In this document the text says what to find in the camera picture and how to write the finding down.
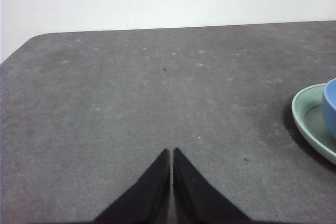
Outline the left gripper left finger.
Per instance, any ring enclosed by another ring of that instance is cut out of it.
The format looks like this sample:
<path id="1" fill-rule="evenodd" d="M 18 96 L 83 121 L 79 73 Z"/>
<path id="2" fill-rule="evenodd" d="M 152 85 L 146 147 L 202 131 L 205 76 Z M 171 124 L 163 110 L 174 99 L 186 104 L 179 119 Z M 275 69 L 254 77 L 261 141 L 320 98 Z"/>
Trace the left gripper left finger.
<path id="1" fill-rule="evenodd" d="M 93 223 L 155 223 L 170 194 L 170 152 L 164 149 L 141 177 Z"/>

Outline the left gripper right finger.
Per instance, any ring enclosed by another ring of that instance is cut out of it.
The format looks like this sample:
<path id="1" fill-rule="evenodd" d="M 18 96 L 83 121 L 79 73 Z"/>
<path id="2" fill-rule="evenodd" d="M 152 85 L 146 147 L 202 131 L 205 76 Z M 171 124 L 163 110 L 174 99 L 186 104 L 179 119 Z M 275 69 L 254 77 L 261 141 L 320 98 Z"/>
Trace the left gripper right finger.
<path id="1" fill-rule="evenodd" d="M 173 152 L 174 188 L 192 223 L 244 223 L 250 219 L 215 189 L 179 148 Z"/>

